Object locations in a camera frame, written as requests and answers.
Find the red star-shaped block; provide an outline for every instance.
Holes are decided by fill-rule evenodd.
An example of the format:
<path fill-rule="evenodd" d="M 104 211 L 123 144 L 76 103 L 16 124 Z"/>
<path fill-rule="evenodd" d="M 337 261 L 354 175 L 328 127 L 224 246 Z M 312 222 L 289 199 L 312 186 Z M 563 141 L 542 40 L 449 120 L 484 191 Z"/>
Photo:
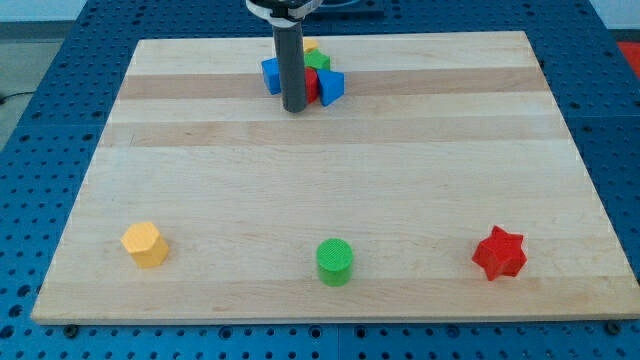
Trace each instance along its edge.
<path fill-rule="evenodd" d="M 500 275 L 516 276 L 527 262 L 522 240 L 523 235 L 510 234 L 494 226 L 491 236 L 478 244 L 472 260 L 484 268 L 489 281 Z"/>

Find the green cylinder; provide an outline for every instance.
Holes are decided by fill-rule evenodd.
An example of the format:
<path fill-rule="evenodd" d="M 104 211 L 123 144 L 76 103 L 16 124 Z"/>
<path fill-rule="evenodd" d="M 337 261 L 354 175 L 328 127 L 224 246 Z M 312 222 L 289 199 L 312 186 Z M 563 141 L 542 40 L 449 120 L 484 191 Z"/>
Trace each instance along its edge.
<path fill-rule="evenodd" d="M 342 286 L 351 279 L 353 251 L 342 239 L 328 239 L 316 250 L 318 277 L 328 286 Z"/>

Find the blue cube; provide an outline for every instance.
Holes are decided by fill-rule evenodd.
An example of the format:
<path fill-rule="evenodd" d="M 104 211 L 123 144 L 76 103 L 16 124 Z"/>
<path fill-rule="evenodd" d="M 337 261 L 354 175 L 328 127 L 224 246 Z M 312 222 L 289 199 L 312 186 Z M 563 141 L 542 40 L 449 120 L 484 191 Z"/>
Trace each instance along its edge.
<path fill-rule="evenodd" d="M 322 102 L 322 106 L 329 106 L 344 95 L 344 74 L 322 69 L 318 69 L 316 72 L 320 84 L 320 102 Z"/>
<path fill-rule="evenodd" d="M 278 59 L 273 58 L 262 62 L 262 76 L 264 84 L 271 95 L 280 94 L 280 69 L 278 68 Z"/>

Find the yellow block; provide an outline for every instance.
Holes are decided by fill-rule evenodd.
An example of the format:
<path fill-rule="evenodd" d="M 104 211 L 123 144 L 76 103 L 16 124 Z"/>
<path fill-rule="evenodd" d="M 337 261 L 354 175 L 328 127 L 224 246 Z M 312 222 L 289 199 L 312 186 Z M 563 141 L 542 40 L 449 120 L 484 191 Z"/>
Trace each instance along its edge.
<path fill-rule="evenodd" d="M 131 225 L 120 241 L 141 268 L 158 266 L 169 254 L 169 245 L 151 222 Z"/>
<path fill-rule="evenodd" d="M 318 48 L 320 44 L 318 44 L 318 40 L 314 38 L 303 38 L 302 39 L 302 47 L 304 48 L 304 52 L 310 52 Z"/>

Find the black cable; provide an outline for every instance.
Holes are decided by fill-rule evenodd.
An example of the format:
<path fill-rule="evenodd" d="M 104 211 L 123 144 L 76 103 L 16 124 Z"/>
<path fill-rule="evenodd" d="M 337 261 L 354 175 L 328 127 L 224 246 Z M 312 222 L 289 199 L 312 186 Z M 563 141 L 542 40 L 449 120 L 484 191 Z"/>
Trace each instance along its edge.
<path fill-rule="evenodd" d="M 24 91 L 24 92 L 7 95 L 5 97 L 0 98 L 0 105 L 4 105 L 4 103 L 6 103 L 7 100 L 9 100 L 12 97 L 22 96 L 22 95 L 33 95 L 33 94 L 35 94 L 35 91 Z"/>

